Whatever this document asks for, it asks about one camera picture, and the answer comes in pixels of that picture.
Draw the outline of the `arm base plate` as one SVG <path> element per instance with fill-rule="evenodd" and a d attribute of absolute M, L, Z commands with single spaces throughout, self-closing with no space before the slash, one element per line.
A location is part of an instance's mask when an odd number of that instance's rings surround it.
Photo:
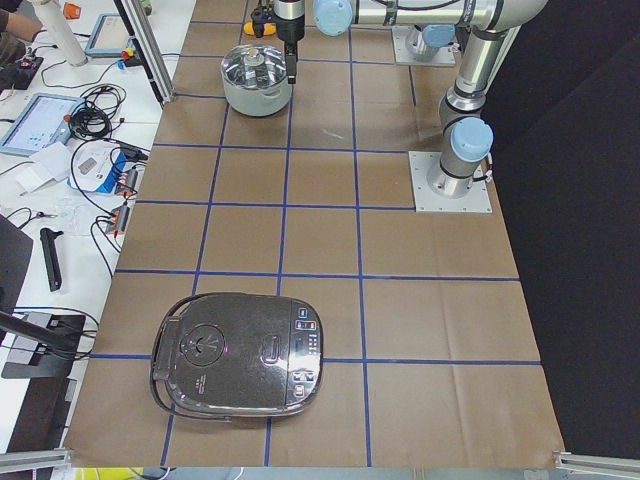
<path fill-rule="evenodd" d="M 449 24 L 394 26 L 395 62 L 400 65 L 453 67 L 455 27 Z"/>
<path fill-rule="evenodd" d="M 440 165 L 440 152 L 409 151 L 415 211 L 418 213 L 491 214 L 487 183 L 475 176 L 457 179 Z"/>

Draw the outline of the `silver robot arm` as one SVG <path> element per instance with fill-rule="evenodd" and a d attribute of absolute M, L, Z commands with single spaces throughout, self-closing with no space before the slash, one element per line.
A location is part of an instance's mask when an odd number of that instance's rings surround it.
<path fill-rule="evenodd" d="M 439 115 L 443 145 L 427 174 L 430 189 L 445 198 L 465 196 L 474 173 L 489 157 L 493 132 L 480 114 L 489 78 L 509 32 L 535 18 L 544 1 L 315 1 L 316 27 L 338 36 L 356 24 L 452 25 L 469 37 L 455 83 L 444 94 Z"/>
<path fill-rule="evenodd" d="M 401 45 L 408 64 L 449 66 L 455 64 L 452 45 L 455 28 L 449 24 L 410 27 Z"/>

